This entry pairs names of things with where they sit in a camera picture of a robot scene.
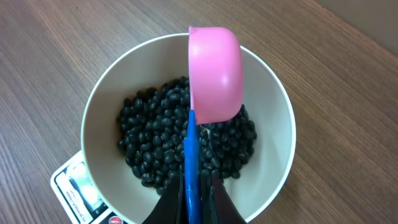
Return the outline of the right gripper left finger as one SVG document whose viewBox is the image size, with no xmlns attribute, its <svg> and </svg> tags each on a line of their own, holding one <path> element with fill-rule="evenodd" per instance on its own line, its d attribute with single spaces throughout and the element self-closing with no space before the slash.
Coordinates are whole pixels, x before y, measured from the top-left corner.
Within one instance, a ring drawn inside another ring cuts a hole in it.
<svg viewBox="0 0 398 224">
<path fill-rule="evenodd" d="M 183 224 L 184 223 L 184 180 L 171 179 L 161 198 L 143 224 Z"/>
</svg>

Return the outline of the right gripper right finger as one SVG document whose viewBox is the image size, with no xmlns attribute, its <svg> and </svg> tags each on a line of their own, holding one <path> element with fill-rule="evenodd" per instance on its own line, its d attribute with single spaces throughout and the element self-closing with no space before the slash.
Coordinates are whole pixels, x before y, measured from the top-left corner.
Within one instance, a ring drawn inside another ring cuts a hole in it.
<svg viewBox="0 0 398 224">
<path fill-rule="evenodd" d="M 221 179 L 202 175 L 200 179 L 202 224 L 246 224 Z"/>
</svg>

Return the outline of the pink scoop with blue handle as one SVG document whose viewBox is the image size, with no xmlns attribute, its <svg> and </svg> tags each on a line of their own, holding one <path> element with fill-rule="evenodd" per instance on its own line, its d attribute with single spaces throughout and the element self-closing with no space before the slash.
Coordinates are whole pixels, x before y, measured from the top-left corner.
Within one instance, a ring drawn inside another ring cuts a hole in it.
<svg viewBox="0 0 398 224">
<path fill-rule="evenodd" d="M 185 200 L 189 223 L 202 223 L 198 127 L 233 118 L 243 102 L 243 62 L 234 33 L 223 27 L 190 27 L 188 71 L 190 111 L 183 142 Z"/>
</svg>

